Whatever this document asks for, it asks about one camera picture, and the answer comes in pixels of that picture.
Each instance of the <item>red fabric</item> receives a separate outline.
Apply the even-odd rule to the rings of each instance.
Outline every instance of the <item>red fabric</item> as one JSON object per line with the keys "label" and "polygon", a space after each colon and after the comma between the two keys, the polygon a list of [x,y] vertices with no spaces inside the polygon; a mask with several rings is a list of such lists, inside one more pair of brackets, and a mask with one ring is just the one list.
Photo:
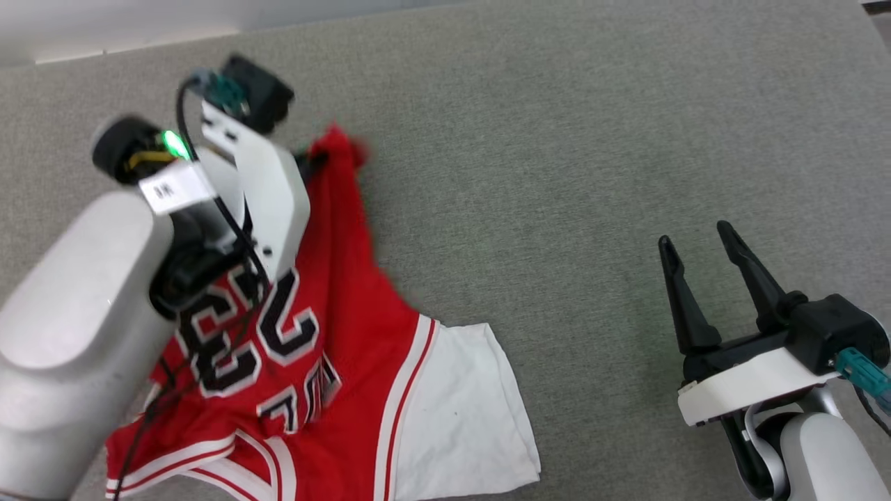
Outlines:
{"label": "red fabric", "polygon": [[[284,440],[296,470],[300,501],[372,499],[380,420],[396,373],[411,348],[419,315],[405,305],[374,265],[371,237],[355,181],[355,172],[367,151],[333,127],[311,149],[311,155],[322,153],[327,153],[328,162],[307,187],[311,214],[295,260],[298,286],[282,324],[282,329],[288,331],[295,316],[311,308],[319,326],[315,346],[287,366],[276,363],[264,353],[255,314],[242,345],[254,343],[262,359],[256,382],[229,397],[204,398],[197,390],[189,391],[150,427],[140,442],[130,472],[143,469],[145,473],[146,465],[151,470],[151,462],[157,458],[170,457],[198,442],[227,439],[240,430],[257,442],[272,437]],[[238,270],[217,286],[240,303],[239,294],[234,291],[237,274]],[[236,309],[236,317],[243,317],[246,305],[237,304]],[[237,321],[229,318],[222,323]],[[213,324],[210,317],[199,322],[206,333],[219,327]],[[239,326],[227,332],[233,340],[239,335]],[[182,344],[174,339],[165,351],[164,358],[171,367],[185,360]],[[339,389],[335,394],[332,388],[317,383],[313,392],[320,398],[333,395],[333,399],[323,410],[317,409],[313,422],[303,423],[309,406],[305,381],[308,374],[318,369],[323,354],[339,375]],[[226,363],[223,360],[217,366]],[[164,373],[158,369],[152,379],[163,384]],[[190,370],[182,371],[176,379],[177,388],[195,383]],[[257,417],[260,404],[290,386],[298,396],[296,434],[284,432],[285,418],[281,415]],[[140,423],[141,419],[121,428],[109,439],[110,478],[117,478]],[[245,452],[233,454],[230,459],[264,481],[270,481],[273,474],[294,474],[269,472],[260,454]]]}

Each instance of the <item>gray fabric surface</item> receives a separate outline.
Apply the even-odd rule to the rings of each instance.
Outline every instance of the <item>gray fabric surface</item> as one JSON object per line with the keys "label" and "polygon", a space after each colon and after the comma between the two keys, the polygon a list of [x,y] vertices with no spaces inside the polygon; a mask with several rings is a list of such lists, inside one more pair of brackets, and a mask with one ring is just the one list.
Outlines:
{"label": "gray fabric surface", "polygon": [[[781,284],[891,325],[891,59],[850,0],[495,1],[7,70],[0,297],[112,188],[97,125],[173,124],[179,78],[232,50],[297,90],[280,142],[337,120],[373,147],[362,192],[405,298],[494,327],[544,468],[498,498],[748,498],[720,427],[677,410],[662,234],[725,335],[755,318],[719,218]],[[887,439],[837,396],[891,480]],[[170,480],[136,498],[227,496]]]}

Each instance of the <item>glowing green led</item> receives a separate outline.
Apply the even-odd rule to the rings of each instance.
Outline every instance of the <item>glowing green led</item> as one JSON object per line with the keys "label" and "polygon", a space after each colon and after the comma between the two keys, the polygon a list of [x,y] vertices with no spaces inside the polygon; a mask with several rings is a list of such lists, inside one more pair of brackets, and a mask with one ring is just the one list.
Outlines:
{"label": "glowing green led", "polygon": [[161,135],[161,141],[164,142],[171,155],[189,160],[189,151],[185,149],[185,143],[176,135],[176,132],[165,130],[164,134]]}

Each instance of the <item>red jersey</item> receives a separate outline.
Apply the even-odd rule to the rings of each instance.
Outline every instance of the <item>red jersey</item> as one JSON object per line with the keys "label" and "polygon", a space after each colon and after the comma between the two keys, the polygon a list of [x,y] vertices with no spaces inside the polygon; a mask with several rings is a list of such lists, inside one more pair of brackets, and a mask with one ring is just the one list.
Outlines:
{"label": "red jersey", "polygon": [[[337,129],[312,152],[329,161],[307,187],[294,268],[244,333],[240,269],[181,314],[164,358],[192,362],[176,387],[210,377],[139,440],[122,496],[174,475],[244,501],[409,501],[538,480],[532,427],[492,330],[444,327],[406,305],[374,265],[362,155]],[[152,379],[157,389],[166,375]],[[142,419],[109,438],[108,497]]]}

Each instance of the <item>white sleeve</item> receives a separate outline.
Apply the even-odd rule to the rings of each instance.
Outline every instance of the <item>white sleeve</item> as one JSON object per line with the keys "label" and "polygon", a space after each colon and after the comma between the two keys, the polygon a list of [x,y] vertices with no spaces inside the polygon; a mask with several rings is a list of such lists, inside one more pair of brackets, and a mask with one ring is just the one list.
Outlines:
{"label": "white sleeve", "polygon": [[538,481],[517,381],[488,324],[435,331],[396,446],[395,500],[493,494]]}

